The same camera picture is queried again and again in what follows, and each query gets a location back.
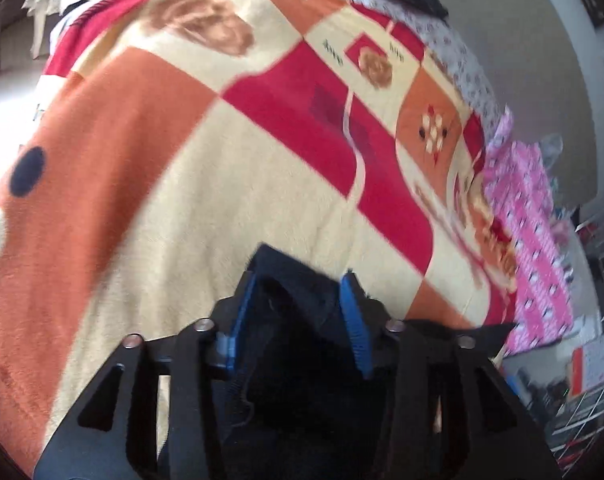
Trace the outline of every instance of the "blanket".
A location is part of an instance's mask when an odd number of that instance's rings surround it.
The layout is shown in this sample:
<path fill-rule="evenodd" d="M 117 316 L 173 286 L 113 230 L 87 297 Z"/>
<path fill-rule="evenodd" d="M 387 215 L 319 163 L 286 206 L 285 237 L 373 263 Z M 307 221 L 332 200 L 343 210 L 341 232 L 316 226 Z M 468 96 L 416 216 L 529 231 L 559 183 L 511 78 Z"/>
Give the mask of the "blanket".
<path fill-rule="evenodd" d="M 0 442 L 28 473 L 123 336 L 206 316 L 261 242 L 353 269 L 396 318 L 513 318 L 511 241 L 472 185 L 480 120 L 384 14 L 102 0 L 37 92 L 0 182 Z"/>

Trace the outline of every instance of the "floor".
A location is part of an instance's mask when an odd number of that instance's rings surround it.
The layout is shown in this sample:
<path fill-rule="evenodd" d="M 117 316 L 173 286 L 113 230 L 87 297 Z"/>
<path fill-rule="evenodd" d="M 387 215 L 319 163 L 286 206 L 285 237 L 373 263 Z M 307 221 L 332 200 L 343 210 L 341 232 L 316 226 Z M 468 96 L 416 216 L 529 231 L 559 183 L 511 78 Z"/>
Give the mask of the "floor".
<path fill-rule="evenodd" d="M 47 29 L 54 26 L 54 18 Z M 2 71 L 0 72 L 0 178 L 23 144 L 32 134 L 35 112 L 33 94 L 48 57 L 48 41 L 39 59 L 30 58 L 33 25 L 25 18 L 2 33 Z"/>

